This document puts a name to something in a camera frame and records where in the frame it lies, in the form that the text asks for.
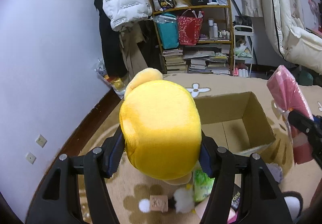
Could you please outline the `wall socket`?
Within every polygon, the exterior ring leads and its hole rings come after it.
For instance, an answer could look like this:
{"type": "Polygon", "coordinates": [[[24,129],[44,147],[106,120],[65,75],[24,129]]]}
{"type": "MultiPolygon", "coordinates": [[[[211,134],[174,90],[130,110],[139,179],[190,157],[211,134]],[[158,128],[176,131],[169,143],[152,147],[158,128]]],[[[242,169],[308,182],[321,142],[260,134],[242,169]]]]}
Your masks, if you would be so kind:
{"type": "Polygon", "coordinates": [[[30,164],[34,164],[34,162],[36,161],[36,156],[35,155],[33,155],[31,152],[28,152],[27,154],[26,154],[26,160],[30,163],[30,164]]]}
{"type": "Polygon", "coordinates": [[[37,137],[37,139],[35,140],[35,142],[41,147],[43,148],[46,143],[47,143],[47,139],[42,136],[41,134],[37,137]]]}

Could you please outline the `white-haired doll plush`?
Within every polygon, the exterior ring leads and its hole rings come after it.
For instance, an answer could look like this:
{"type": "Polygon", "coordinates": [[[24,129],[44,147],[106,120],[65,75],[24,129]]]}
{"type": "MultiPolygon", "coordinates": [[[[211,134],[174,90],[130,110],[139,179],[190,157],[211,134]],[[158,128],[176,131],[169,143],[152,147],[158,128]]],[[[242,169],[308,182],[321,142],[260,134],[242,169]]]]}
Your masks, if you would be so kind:
{"type": "Polygon", "coordinates": [[[274,180],[280,184],[283,180],[283,169],[276,163],[267,163],[268,170],[272,174],[274,180]]]}

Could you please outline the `pink cube face plush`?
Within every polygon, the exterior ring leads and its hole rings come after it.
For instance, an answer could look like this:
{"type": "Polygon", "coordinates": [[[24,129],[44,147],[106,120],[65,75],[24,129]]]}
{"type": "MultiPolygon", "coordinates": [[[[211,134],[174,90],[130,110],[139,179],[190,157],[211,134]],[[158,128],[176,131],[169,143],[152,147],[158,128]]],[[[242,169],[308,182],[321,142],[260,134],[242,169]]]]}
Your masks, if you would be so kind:
{"type": "Polygon", "coordinates": [[[200,219],[202,219],[204,215],[208,201],[209,201],[209,197],[206,197],[202,202],[200,202],[198,205],[195,206],[195,212],[200,219]]]}

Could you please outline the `pile of magazines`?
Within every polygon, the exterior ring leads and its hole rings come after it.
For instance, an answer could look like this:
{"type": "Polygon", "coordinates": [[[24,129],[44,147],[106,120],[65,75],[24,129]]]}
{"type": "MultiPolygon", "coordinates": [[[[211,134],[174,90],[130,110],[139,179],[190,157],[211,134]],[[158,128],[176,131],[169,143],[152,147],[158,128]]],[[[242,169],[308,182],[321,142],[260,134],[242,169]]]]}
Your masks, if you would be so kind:
{"type": "Polygon", "coordinates": [[[183,47],[188,73],[230,75],[229,44],[198,44],[183,47]]]}

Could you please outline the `cardboard box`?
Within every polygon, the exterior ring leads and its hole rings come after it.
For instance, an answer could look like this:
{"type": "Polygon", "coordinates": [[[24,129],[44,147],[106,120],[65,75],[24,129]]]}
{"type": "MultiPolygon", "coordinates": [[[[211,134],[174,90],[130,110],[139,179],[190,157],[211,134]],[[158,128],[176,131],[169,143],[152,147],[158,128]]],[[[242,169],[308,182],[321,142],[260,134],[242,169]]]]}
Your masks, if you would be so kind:
{"type": "Polygon", "coordinates": [[[249,156],[275,142],[273,130],[251,91],[195,99],[203,133],[233,154],[249,156]]]}

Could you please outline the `yellow dog plush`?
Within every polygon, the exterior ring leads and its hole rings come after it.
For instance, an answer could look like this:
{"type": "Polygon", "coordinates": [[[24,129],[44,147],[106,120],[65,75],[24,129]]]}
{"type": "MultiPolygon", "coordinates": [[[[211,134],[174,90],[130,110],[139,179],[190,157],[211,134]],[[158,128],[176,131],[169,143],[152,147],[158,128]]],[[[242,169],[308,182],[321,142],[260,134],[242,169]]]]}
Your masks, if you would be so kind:
{"type": "Polygon", "coordinates": [[[200,154],[201,121],[188,90],[146,68],[127,85],[119,119],[133,167],[170,185],[190,181],[200,154]]]}

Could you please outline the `black hanging coat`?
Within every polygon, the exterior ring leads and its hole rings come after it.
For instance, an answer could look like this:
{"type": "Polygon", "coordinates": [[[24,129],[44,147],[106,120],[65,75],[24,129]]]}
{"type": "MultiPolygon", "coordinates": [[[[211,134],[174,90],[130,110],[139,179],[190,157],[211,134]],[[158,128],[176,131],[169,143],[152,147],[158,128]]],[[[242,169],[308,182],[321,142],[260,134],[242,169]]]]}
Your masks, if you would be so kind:
{"type": "Polygon", "coordinates": [[[103,0],[94,0],[94,6],[99,12],[99,32],[105,68],[109,77],[124,77],[128,70],[124,64],[120,50],[119,33],[113,31],[110,19],[103,10],[103,0]]]}

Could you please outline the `wooden bookshelf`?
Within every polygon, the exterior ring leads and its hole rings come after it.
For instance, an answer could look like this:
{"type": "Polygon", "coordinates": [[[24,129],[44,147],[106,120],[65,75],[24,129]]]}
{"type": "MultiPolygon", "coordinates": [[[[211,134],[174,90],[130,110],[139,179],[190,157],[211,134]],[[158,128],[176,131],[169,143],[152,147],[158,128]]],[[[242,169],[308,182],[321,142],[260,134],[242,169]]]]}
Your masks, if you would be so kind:
{"type": "Polygon", "coordinates": [[[162,72],[230,74],[232,19],[228,0],[152,0],[162,72]]]}

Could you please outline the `green tissue pack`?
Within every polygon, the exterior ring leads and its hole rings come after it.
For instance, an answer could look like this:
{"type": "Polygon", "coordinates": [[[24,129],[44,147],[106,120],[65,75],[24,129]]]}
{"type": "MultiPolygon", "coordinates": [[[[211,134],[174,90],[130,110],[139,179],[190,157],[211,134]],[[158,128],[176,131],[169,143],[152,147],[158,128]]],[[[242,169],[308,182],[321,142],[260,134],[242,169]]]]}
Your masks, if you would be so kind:
{"type": "Polygon", "coordinates": [[[209,178],[201,169],[193,172],[194,202],[202,202],[211,194],[215,178],[209,178]]]}

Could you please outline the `clear bag of toys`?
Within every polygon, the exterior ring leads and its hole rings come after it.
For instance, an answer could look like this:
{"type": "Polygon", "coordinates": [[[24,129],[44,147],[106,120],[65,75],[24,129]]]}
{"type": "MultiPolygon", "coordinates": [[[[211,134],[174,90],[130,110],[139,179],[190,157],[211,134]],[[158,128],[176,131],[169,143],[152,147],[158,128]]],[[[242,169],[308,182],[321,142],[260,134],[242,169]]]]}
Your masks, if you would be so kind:
{"type": "Polygon", "coordinates": [[[126,86],[122,79],[117,76],[109,76],[105,68],[103,59],[98,59],[98,62],[94,65],[94,70],[98,77],[104,81],[109,87],[113,88],[114,92],[120,99],[124,98],[126,86]]]}

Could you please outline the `red gift bag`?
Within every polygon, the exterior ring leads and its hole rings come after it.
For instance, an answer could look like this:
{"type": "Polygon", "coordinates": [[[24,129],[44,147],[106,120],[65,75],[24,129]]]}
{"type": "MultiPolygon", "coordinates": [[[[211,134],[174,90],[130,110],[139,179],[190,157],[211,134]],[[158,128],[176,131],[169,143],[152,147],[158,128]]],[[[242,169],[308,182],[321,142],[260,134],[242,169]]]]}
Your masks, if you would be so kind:
{"type": "Polygon", "coordinates": [[[177,18],[180,45],[194,46],[198,43],[203,16],[203,11],[196,14],[194,10],[188,9],[177,18]]]}

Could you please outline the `beige trench coat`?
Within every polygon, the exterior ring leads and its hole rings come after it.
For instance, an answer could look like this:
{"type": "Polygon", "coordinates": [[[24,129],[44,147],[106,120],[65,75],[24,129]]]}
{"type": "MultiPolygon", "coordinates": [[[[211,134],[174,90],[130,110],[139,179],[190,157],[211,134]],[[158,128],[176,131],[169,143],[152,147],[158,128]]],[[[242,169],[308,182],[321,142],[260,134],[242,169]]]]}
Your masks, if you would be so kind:
{"type": "Polygon", "coordinates": [[[145,42],[145,39],[138,23],[134,24],[132,27],[123,28],[119,33],[119,38],[120,50],[127,69],[125,82],[128,84],[138,72],[148,68],[138,46],[138,43],[145,42]]]}

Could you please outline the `stack of books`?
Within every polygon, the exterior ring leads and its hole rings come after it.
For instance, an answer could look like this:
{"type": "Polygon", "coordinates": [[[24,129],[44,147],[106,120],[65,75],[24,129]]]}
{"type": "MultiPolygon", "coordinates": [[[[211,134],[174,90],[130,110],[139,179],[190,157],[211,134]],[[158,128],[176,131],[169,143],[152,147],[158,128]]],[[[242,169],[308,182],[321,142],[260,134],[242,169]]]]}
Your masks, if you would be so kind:
{"type": "Polygon", "coordinates": [[[183,58],[183,49],[168,49],[162,52],[166,73],[186,73],[188,65],[183,58]]]}

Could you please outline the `white pompom wooden toy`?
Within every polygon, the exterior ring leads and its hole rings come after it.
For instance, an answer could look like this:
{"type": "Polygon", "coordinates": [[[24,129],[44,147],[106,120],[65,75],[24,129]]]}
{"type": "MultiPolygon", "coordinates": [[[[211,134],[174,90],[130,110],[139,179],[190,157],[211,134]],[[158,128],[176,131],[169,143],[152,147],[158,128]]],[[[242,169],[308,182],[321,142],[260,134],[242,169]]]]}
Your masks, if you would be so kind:
{"type": "Polygon", "coordinates": [[[138,207],[142,213],[167,213],[169,210],[175,210],[177,214],[190,213],[195,207],[194,192],[192,188],[179,188],[171,198],[166,195],[150,195],[149,199],[141,199],[138,207]]]}

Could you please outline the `pink bear plush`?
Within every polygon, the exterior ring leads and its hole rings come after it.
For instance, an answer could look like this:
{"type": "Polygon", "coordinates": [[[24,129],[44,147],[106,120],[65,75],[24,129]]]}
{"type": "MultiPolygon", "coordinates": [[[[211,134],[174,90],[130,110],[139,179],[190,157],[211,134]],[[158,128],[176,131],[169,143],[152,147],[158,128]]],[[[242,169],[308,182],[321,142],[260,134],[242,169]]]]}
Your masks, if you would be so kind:
{"type": "Polygon", "coordinates": [[[230,208],[227,224],[233,223],[237,220],[238,211],[230,208]]]}

